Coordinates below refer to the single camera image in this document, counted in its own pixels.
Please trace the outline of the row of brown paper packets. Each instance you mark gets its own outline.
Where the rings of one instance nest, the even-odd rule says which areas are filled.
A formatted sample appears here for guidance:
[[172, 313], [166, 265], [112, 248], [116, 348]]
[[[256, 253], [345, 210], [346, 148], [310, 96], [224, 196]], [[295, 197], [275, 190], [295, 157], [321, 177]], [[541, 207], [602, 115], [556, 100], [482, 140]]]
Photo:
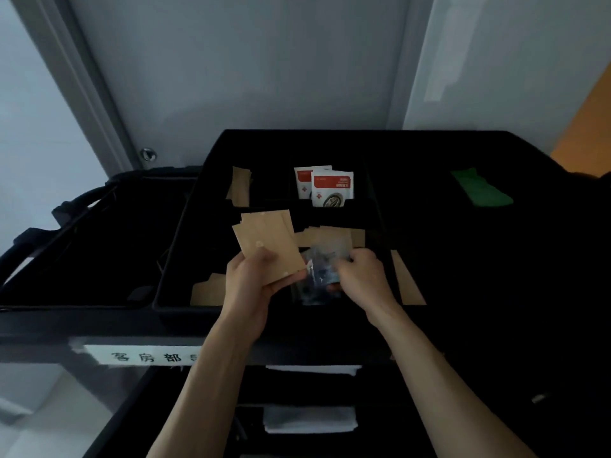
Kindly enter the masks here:
[[365, 230], [359, 228], [310, 226], [295, 232], [293, 238], [298, 247], [310, 249], [330, 261], [349, 259], [353, 249], [365, 246]]

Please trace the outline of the person's left forearm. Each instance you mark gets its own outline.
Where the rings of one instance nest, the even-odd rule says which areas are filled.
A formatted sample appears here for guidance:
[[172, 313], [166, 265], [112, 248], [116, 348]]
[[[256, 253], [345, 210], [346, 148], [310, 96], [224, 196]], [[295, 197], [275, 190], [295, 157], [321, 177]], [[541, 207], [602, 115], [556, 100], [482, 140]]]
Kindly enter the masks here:
[[146, 458], [223, 458], [248, 355], [267, 315], [218, 318]]

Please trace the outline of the grey door frame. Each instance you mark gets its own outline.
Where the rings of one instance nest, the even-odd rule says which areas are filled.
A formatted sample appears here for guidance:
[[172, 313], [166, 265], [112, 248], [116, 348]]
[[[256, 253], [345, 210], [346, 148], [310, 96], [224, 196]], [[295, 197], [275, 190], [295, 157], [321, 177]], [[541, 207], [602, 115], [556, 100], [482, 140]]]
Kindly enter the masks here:
[[144, 168], [69, 0], [10, 0], [109, 177]]

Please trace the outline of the white red sachet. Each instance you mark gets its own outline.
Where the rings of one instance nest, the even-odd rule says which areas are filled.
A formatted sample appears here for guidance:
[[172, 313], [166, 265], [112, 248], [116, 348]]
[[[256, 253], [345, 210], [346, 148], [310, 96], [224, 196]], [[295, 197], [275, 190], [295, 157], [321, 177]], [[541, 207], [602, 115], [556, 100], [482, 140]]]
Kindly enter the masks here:
[[295, 167], [294, 174], [299, 199], [312, 198], [312, 171], [313, 170], [332, 170], [332, 165]]
[[311, 200], [314, 207], [343, 207], [355, 199], [354, 172], [314, 169]]

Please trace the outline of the person's left hand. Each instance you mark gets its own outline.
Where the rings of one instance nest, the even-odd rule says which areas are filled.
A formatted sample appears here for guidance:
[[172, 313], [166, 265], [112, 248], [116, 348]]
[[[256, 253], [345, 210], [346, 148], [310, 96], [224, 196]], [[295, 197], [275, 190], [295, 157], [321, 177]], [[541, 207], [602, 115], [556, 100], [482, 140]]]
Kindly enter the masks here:
[[250, 344], [262, 334], [267, 322], [271, 297], [280, 290], [305, 279], [305, 269], [271, 284], [264, 284], [264, 274], [252, 274], [244, 268], [242, 252], [228, 264], [225, 300], [220, 320]]

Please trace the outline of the white paper label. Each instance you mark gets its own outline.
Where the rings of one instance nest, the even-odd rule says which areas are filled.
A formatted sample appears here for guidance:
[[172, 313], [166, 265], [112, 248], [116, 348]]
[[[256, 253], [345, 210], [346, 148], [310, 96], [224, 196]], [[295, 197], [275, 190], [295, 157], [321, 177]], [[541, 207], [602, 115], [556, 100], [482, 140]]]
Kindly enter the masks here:
[[192, 366], [205, 338], [202, 337], [72, 337], [68, 345], [102, 366]]

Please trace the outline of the person's right hand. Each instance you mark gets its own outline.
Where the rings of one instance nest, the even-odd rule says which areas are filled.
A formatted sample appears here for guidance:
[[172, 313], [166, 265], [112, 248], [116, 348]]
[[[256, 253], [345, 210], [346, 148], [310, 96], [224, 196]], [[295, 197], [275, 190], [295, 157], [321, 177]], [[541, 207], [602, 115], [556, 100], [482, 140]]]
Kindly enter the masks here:
[[371, 271], [338, 274], [340, 283], [333, 288], [343, 291], [363, 309], [368, 320], [379, 330], [405, 322], [406, 314], [392, 293], [381, 261], [378, 260], [376, 269]]

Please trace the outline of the folded white towel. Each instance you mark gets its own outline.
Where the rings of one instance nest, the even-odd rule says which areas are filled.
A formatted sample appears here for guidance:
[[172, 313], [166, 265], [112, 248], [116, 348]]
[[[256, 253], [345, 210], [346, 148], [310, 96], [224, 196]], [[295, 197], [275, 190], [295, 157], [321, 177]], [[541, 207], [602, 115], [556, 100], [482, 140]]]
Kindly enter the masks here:
[[347, 375], [355, 377], [362, 365], [266, 365], [267, 369], [282, 372], [301, 372], [309, 374]]
[[263, 408], [264, 430], [269, 434], [336, 434], [358, 427], [354, 407]]

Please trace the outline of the black bag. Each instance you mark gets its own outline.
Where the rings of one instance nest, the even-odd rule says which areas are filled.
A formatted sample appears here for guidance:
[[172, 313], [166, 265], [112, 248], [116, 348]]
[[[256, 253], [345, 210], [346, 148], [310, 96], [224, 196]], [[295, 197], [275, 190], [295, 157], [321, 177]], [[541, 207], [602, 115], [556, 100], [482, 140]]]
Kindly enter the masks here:
[[0, 258], [0, 311], [137, 308], [159, 284], [199, 167], [128, 171], [52, 211]]

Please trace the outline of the person's right forearm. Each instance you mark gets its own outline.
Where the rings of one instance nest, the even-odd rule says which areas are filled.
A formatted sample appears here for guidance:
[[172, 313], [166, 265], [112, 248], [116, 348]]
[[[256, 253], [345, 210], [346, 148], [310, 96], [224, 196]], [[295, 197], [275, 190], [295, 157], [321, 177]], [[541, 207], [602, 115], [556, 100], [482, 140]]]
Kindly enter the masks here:
[[389, 345], [438, 458], [538, 458], [397, 302], [363, 306]]

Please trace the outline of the clear plastic packet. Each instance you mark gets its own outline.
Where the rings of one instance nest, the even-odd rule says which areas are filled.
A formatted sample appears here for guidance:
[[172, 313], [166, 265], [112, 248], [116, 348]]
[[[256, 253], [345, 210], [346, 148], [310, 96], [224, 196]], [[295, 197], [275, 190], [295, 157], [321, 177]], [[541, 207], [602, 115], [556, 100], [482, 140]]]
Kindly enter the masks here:
[[302, 306], [329, 305], [339, 301], [341, 290], [333, 288], [340, 283], [334, 264], [339, 259], [350, 260], [350, 247], [313, 246], [302, 253], [307, 275], [291, 285], [293, 302]]

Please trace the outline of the black compartment tray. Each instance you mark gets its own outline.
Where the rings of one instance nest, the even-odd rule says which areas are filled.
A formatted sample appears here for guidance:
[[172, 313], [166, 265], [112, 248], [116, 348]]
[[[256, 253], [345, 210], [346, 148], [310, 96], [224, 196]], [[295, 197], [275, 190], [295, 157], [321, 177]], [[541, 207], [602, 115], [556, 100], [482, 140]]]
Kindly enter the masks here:
[[[355, 199], [314, 207], [298, 199], [293, 169], [330, 163], [354, 172]], [[250, 205], [225, 199], [232, 167], [251, 171]], [[453, 170], [476, 168], [509, 195], [506, 207], [475, 207]], [[176, 230], [155, 310], [186, 315], [196, 281], [238, 251], [232, 230], [242, 213], [288, 209], [295, 231], [309, 226], [365, 230], [367, 246], [392, 265], [396, 248], [430, 306], [486, 294], [525, 281], [511, 270], [539, 246], [539, 214], [548, 213], [568, 173], [531, 144], [505, 131], [225, 130], [205, 159]]]

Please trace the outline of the brown paper packet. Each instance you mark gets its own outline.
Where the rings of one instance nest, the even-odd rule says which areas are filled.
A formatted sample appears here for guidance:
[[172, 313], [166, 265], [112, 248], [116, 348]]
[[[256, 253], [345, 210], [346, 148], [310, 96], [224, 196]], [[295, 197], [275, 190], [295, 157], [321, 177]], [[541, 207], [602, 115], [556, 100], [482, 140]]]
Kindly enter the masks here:
[[226, 275], [212, 273], [207, 281], [193, 285], [190, 306], [221, 307], [225, 300]]
[[250, 205], [251, 171], [232, 167], [232, 181], [225, 199], [231, 200], [234, 207], [249, 207]]
[[420, 292], [414, 278], [396, 250], [391, 250], [393, 267], [398, 282], [401, 302], [404, 306], [425, 306], [424, 296]]

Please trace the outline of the green cloth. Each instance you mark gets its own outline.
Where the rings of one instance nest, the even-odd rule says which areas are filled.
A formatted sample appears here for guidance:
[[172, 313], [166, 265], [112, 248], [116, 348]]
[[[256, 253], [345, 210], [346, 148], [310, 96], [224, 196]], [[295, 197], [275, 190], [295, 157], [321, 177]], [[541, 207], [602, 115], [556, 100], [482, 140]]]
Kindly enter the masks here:
[[501, 192], [497, 187], [489, 184], [483, 176], [480, 176], [474, 167], [453, 170], [450, 173], [475, 207], [506, 207], [514, 203], [509, 195]]

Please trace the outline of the brown paper packets bundle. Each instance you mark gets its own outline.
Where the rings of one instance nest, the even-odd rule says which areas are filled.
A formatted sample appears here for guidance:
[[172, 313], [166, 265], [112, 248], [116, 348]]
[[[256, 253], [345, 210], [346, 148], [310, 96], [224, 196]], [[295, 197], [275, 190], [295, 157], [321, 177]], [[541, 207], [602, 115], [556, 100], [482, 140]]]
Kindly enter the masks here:
[[267, 265], [264, 284], [277, 282], [307, 268], [296, 243], [289, 210], [244, 213], [241, 222], [233, 225], [232, 229], [246, 258], [260, 247], [276, 254], [276, 259]]

